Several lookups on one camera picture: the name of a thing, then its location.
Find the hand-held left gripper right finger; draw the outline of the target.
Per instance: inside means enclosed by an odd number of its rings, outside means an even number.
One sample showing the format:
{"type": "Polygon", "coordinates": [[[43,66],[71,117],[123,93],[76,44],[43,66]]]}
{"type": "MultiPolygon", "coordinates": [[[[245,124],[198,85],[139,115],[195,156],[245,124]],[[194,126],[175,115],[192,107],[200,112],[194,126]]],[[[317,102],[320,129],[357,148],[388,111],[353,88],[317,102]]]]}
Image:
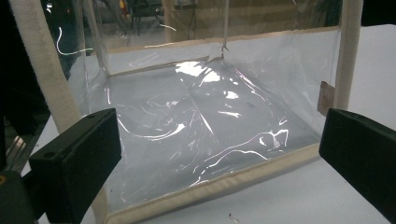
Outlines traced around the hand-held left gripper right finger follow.
{"type": "Polygon", "coordinates": [[[396,223],[396,131],[331,108],[318,153],[389,222],[396,223]]]}

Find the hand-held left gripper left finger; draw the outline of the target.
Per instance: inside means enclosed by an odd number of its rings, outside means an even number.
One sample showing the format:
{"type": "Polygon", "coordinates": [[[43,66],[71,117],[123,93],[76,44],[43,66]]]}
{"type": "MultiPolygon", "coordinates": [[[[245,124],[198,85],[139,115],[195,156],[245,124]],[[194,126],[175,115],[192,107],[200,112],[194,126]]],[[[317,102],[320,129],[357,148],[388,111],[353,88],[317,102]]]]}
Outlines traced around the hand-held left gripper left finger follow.
{"type": "Polygon", "coordinates": [[[53,223],[79,223],[121,159],[117,111],[92,113],[29,158],[53,223]]]}

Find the clear storage bag beige trim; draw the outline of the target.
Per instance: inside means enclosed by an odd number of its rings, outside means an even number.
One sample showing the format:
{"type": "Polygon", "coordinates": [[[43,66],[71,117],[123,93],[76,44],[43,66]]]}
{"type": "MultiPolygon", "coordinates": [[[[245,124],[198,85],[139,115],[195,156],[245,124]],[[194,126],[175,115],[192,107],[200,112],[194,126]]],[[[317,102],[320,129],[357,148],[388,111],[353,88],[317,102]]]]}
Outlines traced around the clear storage bag beige trim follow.
{"type": "Polygon", "coordinates": [[[364,0],[7,0],[56,127],[53,224],[134,223],[312,159],[364,0]]]}

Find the white table cover sheet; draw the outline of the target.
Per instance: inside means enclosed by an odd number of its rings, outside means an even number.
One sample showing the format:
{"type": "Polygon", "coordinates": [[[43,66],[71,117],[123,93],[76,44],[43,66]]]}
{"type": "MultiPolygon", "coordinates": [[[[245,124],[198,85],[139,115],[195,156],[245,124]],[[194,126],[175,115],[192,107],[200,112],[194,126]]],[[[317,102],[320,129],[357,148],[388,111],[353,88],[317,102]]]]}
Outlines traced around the white table cover sheet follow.
{"type": "Polygon", "coordinates": [[[83,224],[388,224],[318,155],[340,32],[314,28],[80,55],[78,109],[113,107],[121,159],[83,224]]]}

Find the black curtain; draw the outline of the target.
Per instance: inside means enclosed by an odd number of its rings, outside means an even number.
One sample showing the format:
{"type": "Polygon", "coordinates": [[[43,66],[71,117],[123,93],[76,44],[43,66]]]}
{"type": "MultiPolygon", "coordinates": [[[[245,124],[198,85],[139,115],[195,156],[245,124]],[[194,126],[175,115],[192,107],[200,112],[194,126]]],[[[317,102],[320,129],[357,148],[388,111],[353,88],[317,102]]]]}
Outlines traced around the black curtain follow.
{"type": "Polygon", "coordinates": [[[19,134],[34,133],[48,114],[8,0],[0,0],[0,111],[19,134]]]}

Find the wooden cabinet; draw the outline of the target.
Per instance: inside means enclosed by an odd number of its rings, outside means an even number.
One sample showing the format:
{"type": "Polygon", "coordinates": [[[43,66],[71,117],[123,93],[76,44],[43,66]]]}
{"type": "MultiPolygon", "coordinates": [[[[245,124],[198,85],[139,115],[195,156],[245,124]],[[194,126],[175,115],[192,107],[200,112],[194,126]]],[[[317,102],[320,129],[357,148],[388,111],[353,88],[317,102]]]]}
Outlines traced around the wooden cabinet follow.
{"type": "Polygon", "coordinates": [[[161,0],[168,42],[339,24],[343,0],[161,0]]]}

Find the metal floor rail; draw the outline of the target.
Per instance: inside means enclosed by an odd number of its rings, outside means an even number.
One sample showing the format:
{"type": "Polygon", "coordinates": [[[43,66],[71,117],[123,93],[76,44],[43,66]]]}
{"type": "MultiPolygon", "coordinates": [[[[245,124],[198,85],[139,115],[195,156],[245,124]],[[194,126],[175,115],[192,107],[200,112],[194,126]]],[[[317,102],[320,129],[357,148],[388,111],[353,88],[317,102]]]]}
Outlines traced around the metal floor rail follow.
{"type": "Polygon", "coordinates": [[[20,136],[16,136],[7,148],[6,156],[6,169],[21,172],[27,161],[27,143],[20,136]]]}

